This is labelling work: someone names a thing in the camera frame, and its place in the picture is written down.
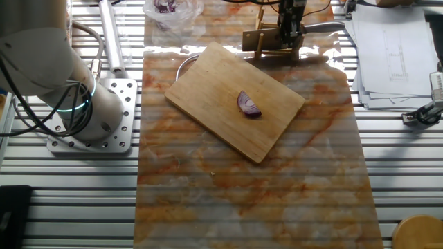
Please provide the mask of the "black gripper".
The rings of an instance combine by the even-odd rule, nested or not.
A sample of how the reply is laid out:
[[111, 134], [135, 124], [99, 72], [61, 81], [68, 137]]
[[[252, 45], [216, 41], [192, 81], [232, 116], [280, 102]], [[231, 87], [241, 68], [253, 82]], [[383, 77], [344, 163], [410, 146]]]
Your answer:
[[307, 0], [281, 0], [278, 7], [278, 23], [280, 25], [280, 43], [282, 48], [293, 48], [304, 36], [302, 20]]

